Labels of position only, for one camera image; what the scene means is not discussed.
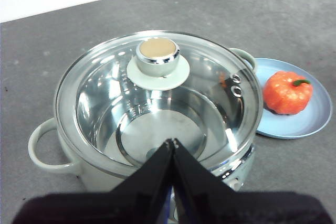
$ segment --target stainless steel inner pot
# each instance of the stainless steel inner pot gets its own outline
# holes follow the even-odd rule
[[[147,90],[126,68],[144,40],[174,41],[190,66],[171,90]],[[145,31],[102,43],[62,78],[55,99],[59,134],[85,161],[127,177],[167,138],[177,137],[216,170],[251,144],[262,98],[250,66],[232,51],[182,33]]]

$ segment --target plate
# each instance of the plate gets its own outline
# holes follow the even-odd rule
[[[313,85],[313,95],[307,107],[296,115],[277,115],[264,107],[257,133],[280,139],[294,139],[312,135],[327,125],[332,114],[331,99],[324,86],[314,76],[284,61],[266,58],[256,60],[256,75],[262,88],[266,81],[280,70],[304,76]]]

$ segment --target pot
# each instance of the pot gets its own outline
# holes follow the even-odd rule
[[[103,42],[62,77],[54,117],[32,133],[29,155],[43,170],[79,176],[88,191],[110,191],[176,137],[238,190],[263,107],[255,70],[247,52],[186,33],[142,31]],[[36,156],[51,130],[68,164]]]

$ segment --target green stem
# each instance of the green stem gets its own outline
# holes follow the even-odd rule
[[[306,79],[301,79],[301,80],[296,80],[296,81],[292,82],[293,86],[295,86],[295,87],[297,87],[298,85],[300,85],[302,83],[310,84],[310,81],[308,81]]]

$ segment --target lid knob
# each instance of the lid knob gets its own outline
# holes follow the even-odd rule
[[[139,44],[136,64],[141,72],[153,77],[166,77],[176,68],[180,49],[167,38],[151,38]]]
[[[176,44],[166,38],[152,38],[140,44],[140,53],[146,58],[169,58],[177,53]]]

